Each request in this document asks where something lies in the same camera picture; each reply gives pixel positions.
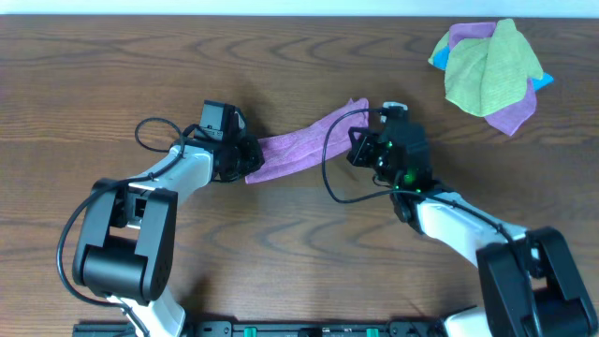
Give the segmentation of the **purple microfiber cloth with tag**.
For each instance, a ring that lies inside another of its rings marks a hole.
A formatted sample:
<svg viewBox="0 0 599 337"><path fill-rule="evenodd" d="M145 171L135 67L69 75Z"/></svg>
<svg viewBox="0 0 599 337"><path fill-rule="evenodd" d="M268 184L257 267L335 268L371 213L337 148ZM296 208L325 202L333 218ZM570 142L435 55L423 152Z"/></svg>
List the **purple microfiber cloth with tag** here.
<svg viewBox="0 0 599 337"><path fill-rule="evenodd" d="M328 143L325 137L332 124L347 112L367 109L367 98L350 99L343 107L328 114L312 125L285 135L260 139L265 163L256 172L245 177L245 182L263 183L319 165L323 149L331 159L351 148L348 137L350 127L368 127L369 112L360 112L341 120L333 128Z"/></svg>

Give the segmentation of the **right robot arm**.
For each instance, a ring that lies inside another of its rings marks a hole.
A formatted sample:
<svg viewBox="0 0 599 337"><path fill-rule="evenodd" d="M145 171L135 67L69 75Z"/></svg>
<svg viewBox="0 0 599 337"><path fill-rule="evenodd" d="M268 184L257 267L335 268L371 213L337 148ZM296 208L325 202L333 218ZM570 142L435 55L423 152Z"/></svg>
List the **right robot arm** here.
<svg viewBox="0 0 599 337"><path fill-rule="evenodd" d="M433 178L422 125L402 107L381 111L383 128L352 126L348 161L370 168L398 218L442 242L478 270L493 336L593 336L598 315L562 233L506 223Z"/></svg>

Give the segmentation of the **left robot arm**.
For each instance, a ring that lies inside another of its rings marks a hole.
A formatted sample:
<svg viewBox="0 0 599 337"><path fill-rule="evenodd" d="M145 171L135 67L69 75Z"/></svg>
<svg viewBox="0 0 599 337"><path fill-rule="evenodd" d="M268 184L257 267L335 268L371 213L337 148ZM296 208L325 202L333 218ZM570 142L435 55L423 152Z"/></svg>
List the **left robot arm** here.
<svg viewBox="0 0 599 337"><path fill-rule="evenodd" d="M123 180L100 179L69 217L83 219L72 262L70 292L85 286L93 305L118 308L130 321L117 335L183 336L192 331L168 288L177 211L198 189L234 183L264 163L241 110L205 101L200 120L185 129L164 158Z"/></svg>

